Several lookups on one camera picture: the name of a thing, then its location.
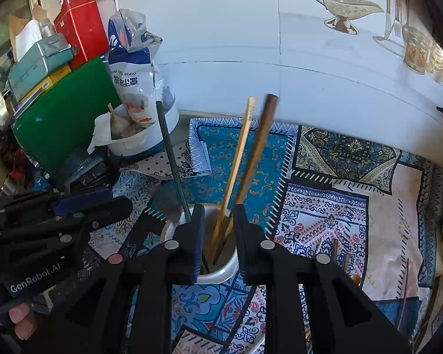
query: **fork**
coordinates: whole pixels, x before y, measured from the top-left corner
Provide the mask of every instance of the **fork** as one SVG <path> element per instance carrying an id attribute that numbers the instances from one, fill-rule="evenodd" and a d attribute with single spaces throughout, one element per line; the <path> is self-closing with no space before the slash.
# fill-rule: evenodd
<path id="1" fill-rule="evenodd" d="M 400 38 L 400 34 L 402 33 L 402 19 L 400 18 L 401 5 L 401 0 L 395 0 L 394 33 L 398 38 Z"/>

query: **white and blue plastic bag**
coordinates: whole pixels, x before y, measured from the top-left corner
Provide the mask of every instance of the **white and blue plastic bag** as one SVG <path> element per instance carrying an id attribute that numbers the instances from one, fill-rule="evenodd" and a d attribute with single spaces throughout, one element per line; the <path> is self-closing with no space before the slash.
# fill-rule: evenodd
<path id="1" fill-rule="evenodd" d="M 146 30 L 146 17 L 120 9 L 108 22 L 109 66 L 115 89 L 131 118 L 141 126 L 157 121 L 156 100 L 164 81 L 154 64 L 162 38 Z"/>

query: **ceramic cup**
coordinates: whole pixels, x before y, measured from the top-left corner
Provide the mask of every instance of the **ceramic cup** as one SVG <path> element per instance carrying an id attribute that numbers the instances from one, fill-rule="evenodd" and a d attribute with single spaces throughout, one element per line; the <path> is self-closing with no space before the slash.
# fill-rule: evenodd
<path id="1" fill-rule="evenodd" d="M 218 214 L 220 213 L 220 206 L 213 203 L 203 203 L 205 209 L 205 231 L 203 234 L 204 246 L 208 246 L 211 241 L 211 236 L 215 228 Z M 229 211 L 225 212 L 225 217 L 228 217 Z M 179 225 L 185 223 L 184 213 L 180 215 Z M 161 232 L 161 243 L 172 239 L 176 227 L 170 221 L 167 221 Z M 238 255 L 236 251 L 234 233 L 230 235 L 225 245 L 225 248 L 220 255 L 220 259 L 213 271 L 209 274 L 201 274 L 197 277 L 197 282 L 200 285 L 206 283 L 222 283 L 231 278 L 238 270 Z"/>

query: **wooden chopstick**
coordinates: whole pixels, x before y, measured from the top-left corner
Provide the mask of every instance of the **wooden chopstick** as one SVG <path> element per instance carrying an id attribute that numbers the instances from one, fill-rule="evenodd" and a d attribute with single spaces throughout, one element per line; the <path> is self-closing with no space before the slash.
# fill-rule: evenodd
<path id="1" fill-rule="evenodd" d="M 214 251 L 215 244 L 218 240 L 220 234 L 221 224 L 225 218 L 225 211 L 228 207 L 228 202 L 232 196 L 233 187 L 236 182 L 236 175 L 238 174 L 238 169 L 240 168 L 241 158 L 243 157 L 243 151 L 245 149 L 246 140 L 248 139 L 249 126 L 251 125 L 251 116 L 253 115 L 254 106 L 256 104 L 256 99 L 254 97 L 249 97 L 246 104 L 245 116 L 243 118 L 243 125 L 240 130 L 240 137 L 238 138 L 238 145 L 236 146 L 235 157 L 232 162 L 232 169 L 230 170 L 228 182 L 226 184 L 225 196 L 220 208 L 220 213 L 218 214 L 217 223 L 215 225 L 214 233 L 211 237 L 211 243 L 209 251 L 207 252 L 208 259 L 211 258 L 211 254 Z"/>
<path id="2" fill-rule="evenodd" d="M 251 154 L 249 155 L 248 164 L 246 170 L 241 178 L 240 188 L 235 198 L 235 205 L 243 203 L 248 193 L 251 182 L 253 181 L 253 176 L 258 167 L 259 159 L 263 154 L 264 147 L 266 145 L 266 139 L 271 128 L 271 123 L 274 118 L 274 111 L 277 107 L 277 102 L 279 97 L 274 94 L 266 94 L 264 101 L 263 112 L 261 114 L 261 120 L 259 121 L 259 127 L 256 131 L 256 136 L 254 139 L 253 147 L 251 149 Z M 221 227 L 221 236 L 218 237 L 218 246 L 214 255 L 213 264 L 218 261 L 221 251 L 225 246 L 229 234 L 233 231 L 233 213 L 230 212 L 228 219 L 223 223 Z"/>

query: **white tissue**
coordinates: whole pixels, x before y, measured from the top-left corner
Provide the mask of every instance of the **white tissue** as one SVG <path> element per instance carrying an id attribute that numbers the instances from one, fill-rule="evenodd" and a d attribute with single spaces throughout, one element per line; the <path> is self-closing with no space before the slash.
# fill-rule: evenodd
<path id="1" fill-rule="evenodd" d="M 25 55 L 25 53 L 33 46 L 36 41 L 41 40 L 40 23 L 36 20 L 31 20 L 25 25 L 23 30 L 15 36 L 17 44 L 17 58 L 18 61 Z"/>

